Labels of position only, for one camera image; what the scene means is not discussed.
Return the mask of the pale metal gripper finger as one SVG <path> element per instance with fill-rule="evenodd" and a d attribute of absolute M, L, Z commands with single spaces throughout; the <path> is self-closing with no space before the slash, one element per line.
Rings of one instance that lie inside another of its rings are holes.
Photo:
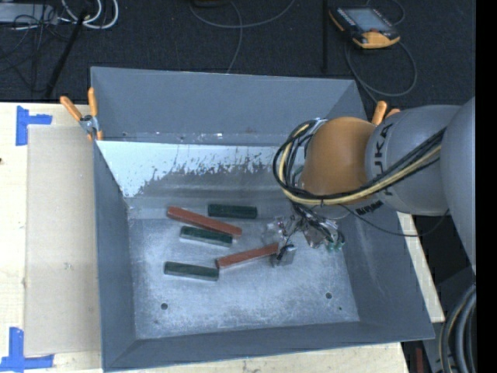
<path fill-rule="evenodd" d="M 289 238 L 287 219 L 283 216 L 275 217 L 269 222 L 262 234 L 262 242 L 264 244 L 287 244 Z"/>
<path fill-rule="evenodd" d="M 285 245 L 276 254 L 271 256 L 273 267 L 283 267 L 292 264 L 297 248 L 295 245 Z"/>

